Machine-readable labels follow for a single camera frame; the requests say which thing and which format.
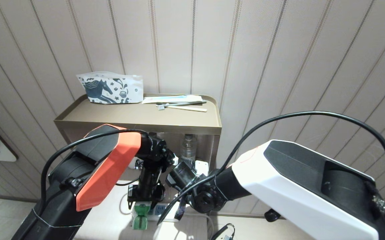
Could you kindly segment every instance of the black cable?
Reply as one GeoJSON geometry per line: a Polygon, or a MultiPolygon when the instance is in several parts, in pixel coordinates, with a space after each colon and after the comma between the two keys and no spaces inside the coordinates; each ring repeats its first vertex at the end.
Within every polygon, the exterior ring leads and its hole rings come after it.
{"type": "MultiPolygon", "coordinates": [[[[89,136],[89,137],[86,137],[86,138],[82,138],[80,140],[77,140],[75,142],[72,142],[72,143],[64,146],[63,148],[61,148],[57,152],[55,152],[47,160],[46,164],[43,167],[43,171],[41,172],[41,201],[40,201],[40,206],[38,208],[37,215],[41,216],[41,214],[43,214],[44,209],[46,208],[46,198],[47,198],[47,196],[46,196],[46,177],[47,177],[47,173],[48,173],[52,163],[56,160],[57,157],[59,157],[60,154],[66,152],[67,150],[71,149],[74,146],[77,146],[77,145],[79,145],[81,143],[93,140],[95,138],[101,138],[101,137],[105,137],[105,136],[108,136],[108,135],[117,134],[117,133],[123,133],[123,132],[139,132],[140,134],[143,134],[143,135],[149,137],[148,132],[145,132],[145,131],[142,131],[142,130],[139,130],[139,129],[118,129],[118,130],[113,130],[113,131],[109,131],[109,132],[99,133],[99,134],[92,135],[92,136],[89,136]]],[[[33,222],[31,222],[31,224],[26,228],[26,230],[21,235],[20,239],[24,239],[26,237],[26,235],[32,229],[32,227],[34,226],[34,224],[36,222],[37,222],[37,218],[35,218],[35,220],[33,222]]]]}
{"type": "Polygon", "coordinates": [[[281,119],[284,119],[284,118],[290,118],[290,117],[298,117],[298,116],[307,116],[307,115],[324,115],[324,116],[330,116],[330,117],[337,117],[337,118],[340,118],[340,119],[343,119],[343,120],[346,120],[348,122],[351,122],[351,123],[354,123],[364,129],[366,129],[368,132],[370,132],[379,142],[380,144],[383,146],[383,150],[385,150],[385,139],[383,138],[383,136],[377,132],[375,129],[373,129],[372,127],[370,127],[369,125],[367,125],[366,123],[363,123],[355,118],[352,118],[352,117],[348,117],[348,116],[345,116],[345,115],[342,115],[342,114],[338,114],[338,113],[334,113],[334,112],[327,112],[327,111],[302,111],[302,112],[296,112],[296,113],[289,113],[289,114],[284,114],[284,115],[280,115],[280,116],[277,116],[277,117],[273,117],[273,118],[270,118],[268,120],[265,120],[263,122],[261,122],[260,124],[256,125],[255,127],[253,127],[252,129],[250,129],[239,141],[238,143],[236,144],[236,146],[234,147],[234,149],[232,150],[232,152],[229,154],[228,158],[226,159],[226,161],[223,163],[222,167],[214,174],[214,175],[211,175],[211,176],[208,176],[198,182],[196,182],[195,184],[192,184],[191,186],[189,186],[188,188],[186,188],[185,190],[183,190],[182,192],[179,193],[179,195],[173,199],[172,202],[170,202],[170,204],[167,206],[167,208],[163,211],[163,213],[161,214],[158,222],[157,222],[157,225],[159,225],[163,220],[164,218],[167,216],[167,214],[169,213],[169,211],[171,210],[171,208],[174,206],[174,204],[183,196],[185,196],[189,191],[191,191],[192,189],[194,189],[195,187],[197,187],[198,185],[200,184],[204,184],[208,181],[210,181],[212,178],[216,178],[217,175],[219,175],[223,170],[225,170],[226,166],[228,165],[229,161],[231,160],[231,158],[234,156],[234,154],[237,152],[237,150],[240,148],[241,144],[244,142],[244,140],[246,140],[254,131],[256,131],[257,129],[259,129],[260,127],[266,125],[266,124],[269,124],[271,122],[274,122],[274,121],[277,121],[277,120],[281,120],[281,119]]]}
{"type": "Polygon", "coordinates": [[[128,183],[123,183],[123,184],[116,183],[115,185],[116,185],[116,186],[127,186],[127,185],[132,184],[132,183],[135,182],[135,181],[138,181],[138,180],[139,180],[139,177],[138,177],[137,179],[133,180],[133,181],[128,182],[128,183]]]}
{"type": "Polygon", "coordinates": [[[228,229],[228,226],[231,226],[232,228],[234,228],[234,232],[232,233],[231,235],[231,239],[234,239],[234,234],[235,234],[235,226],[232,224],[232,223],[226,223],[225,226],[223,226],[221,229],[219,229],[213,236],[210,240],[216,240],[218,238],[218,236],[220,236],[224,231],[226,231],[226,229],[228,229]]]}

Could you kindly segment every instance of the green plug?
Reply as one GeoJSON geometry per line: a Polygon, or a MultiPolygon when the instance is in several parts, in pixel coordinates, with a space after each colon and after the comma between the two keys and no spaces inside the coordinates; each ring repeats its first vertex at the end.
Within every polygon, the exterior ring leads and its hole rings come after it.
{"type": "Polygon", "coordinates": [[[134,210],[138,214],[133,219],[133,230],[146,230],[148,227],[148,212],[151,206],[145,204],[135,205],[134,210]]]}

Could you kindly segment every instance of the plastic water bottle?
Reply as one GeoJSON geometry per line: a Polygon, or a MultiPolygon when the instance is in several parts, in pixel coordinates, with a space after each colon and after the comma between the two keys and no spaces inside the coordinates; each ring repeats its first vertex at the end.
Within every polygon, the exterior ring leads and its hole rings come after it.
{"type": "Polygon", "coordinates": [[[182,149],[180,152],[181,161],[194,165],[195,153],[197,152],[197,139],[192,134],[185,134],[182,141],[182,149]]]}

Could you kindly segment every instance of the floor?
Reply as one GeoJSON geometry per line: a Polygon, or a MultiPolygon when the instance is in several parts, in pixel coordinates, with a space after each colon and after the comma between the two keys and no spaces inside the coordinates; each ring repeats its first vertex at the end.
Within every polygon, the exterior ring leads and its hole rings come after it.
{"type": "Polygon", "coordinates": [[[0,240],[11,239],[34,203],[0,199],[0,240]]]}

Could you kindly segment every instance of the white wall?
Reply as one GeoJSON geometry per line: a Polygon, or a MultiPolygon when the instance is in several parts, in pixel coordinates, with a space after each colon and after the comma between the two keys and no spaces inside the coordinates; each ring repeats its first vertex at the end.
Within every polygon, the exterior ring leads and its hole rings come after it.
{"type": "MultiPolygon", "coordinates": [[[[0,0],[0,195],[36,199],[45,160],[64,145],[53,119],[84,90],[75,74],[143,75],[145,91],[219,102],[218,164],[255,124],[303,110],[345,113],[385,136],[385,1],[0,0]]],[[[328,117],[270,124],[240,153],[294,140],[377,179],[371,135],[328,117]]],[[[261,215],[250,196],[223,211],[261,215]]]]}

